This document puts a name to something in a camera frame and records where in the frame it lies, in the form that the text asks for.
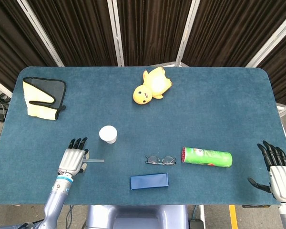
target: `robotic arm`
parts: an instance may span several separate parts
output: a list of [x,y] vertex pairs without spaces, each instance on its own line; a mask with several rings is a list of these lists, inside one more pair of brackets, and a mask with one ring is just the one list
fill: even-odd
[[263,144],[264,146],[261,144],[257,144],[257,146],[264,156],[269,172],[270,186],[260,185],[250,177],[248,181],[255,188],[272,193],[273,197],[281,202],[279,212],[283,228],[286,229],[286,155],[279,147],[274,147],[266,141],[263,141]]
[[36,229],[56,229],[57,219],[71,188],[73,177],[83,173],[87,167],[84,159],[89,159],[89,150],[83,150],[87,138],[73,139],[65,150],[58,169],[58,176],[44,207],[45,218]]

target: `floor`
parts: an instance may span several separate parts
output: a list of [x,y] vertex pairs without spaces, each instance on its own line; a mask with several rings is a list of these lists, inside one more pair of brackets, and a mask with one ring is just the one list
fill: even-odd
[[[282,119],[286,131],[286,117]],[[58,229],[64,229],[69,206],[64,206],[58,221]],[[194,207],[188,206],[189,219],[192,218]],[[205,224],[207,229],[231,229],[229,206],[204,206]],[[81,229],[86,218],[87,206],[74,206],[72,210],[71,229]],[[282,229],[278,206],[270,208],[242,208],[236,206],[238,228],[240,229]],[[0,226],[22,224],[27,221],[37,221],[43,218],[42,205],[0,205]],[[195,219],[199,219],[196,210]]]

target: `blue box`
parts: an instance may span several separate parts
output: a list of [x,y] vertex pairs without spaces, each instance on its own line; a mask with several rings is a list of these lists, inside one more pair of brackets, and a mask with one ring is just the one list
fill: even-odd
[[168,174],[158,173],[130,177],[131,190],[150,187],[169,187]]

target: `green can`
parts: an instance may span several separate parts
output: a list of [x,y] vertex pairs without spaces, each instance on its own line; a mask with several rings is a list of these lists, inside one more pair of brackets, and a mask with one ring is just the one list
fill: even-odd
[[181,161],[190,164],[230,167],[232,155],[223,151],[183,147]]

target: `oven mitt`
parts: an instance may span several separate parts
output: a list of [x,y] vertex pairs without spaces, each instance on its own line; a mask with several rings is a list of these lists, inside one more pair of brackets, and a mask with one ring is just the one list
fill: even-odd
[[28,115],[49,120],[57,120],[66,91],[62,80],[26,77],[22,80],[24,99]]

